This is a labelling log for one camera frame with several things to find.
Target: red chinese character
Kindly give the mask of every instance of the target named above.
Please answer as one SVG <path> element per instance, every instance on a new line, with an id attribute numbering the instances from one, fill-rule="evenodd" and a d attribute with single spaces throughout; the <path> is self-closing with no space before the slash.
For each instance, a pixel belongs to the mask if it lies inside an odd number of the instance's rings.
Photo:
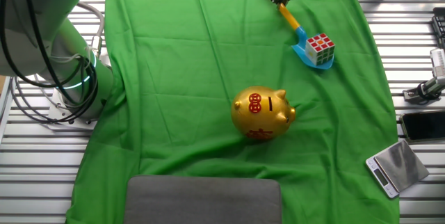
<path id="1" fill-rule="evenodd" d="M 258 113 L 261 111 L 261 95 L 255 93 L 249 96 L 249 110 L 252 113 Z"/>
<path id="2" fill-rule="evenodd" d="M 267 140 L 272 138 L 271 134 L 273 134 L 273 131 L 264 131 L 263 129 L 258 129 L 258 131 L 250 130 L 245 135 L 249 138 Z"/>

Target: yellow shovel handle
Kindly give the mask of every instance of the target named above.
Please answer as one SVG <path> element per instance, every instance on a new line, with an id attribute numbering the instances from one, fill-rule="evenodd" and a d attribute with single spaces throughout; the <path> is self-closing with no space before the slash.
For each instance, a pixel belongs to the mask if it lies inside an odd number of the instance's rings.
<path id="1" fill-rule="evenodd" d="M 286 6 L 283 3 L 280 4 L 278 9 L 280 10 L 280 12 L 284 16 L 284 18 L 287 19 L 287 22 L 292 26 L 293 30 L 296 30 L 300 26 L 300 24 L 292 16 L 291 12 L 289 12 L 289 10 L 287 10 Z"/>

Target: rubik's cube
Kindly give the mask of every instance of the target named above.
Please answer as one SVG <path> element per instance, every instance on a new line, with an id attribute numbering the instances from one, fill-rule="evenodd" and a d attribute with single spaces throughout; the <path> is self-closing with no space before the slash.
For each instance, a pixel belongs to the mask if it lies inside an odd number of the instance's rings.
<path id="1" fill-rule="evenodd" d="M 322 65 L 334 58 L 335 44 L 326 34 L 315 35 L 306 41 L 306 56 L 314 65 Z"/>

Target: golden piggy bank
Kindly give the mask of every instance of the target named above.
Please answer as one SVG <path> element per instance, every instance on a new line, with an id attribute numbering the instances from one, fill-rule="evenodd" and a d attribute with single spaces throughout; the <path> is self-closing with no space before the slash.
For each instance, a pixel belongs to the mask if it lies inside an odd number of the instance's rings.
<path id="1" fill-rule="evenodd" d="M 272 139 L 287 131 L 295 120 L 285 90 L 252 86 L 242 90 L 232 102 L 232 121 L 249 138 Z"/>

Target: black keyboard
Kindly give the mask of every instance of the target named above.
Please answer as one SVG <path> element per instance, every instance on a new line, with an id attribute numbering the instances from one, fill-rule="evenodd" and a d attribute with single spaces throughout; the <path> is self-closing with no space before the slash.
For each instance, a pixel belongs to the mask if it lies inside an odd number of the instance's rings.
<path id="1" fill-rule="evenodd" d="M 445 49 L 445 8 L 434 8 L 432 11 L 432 27 L 437 37 L 437 46 Z"/>

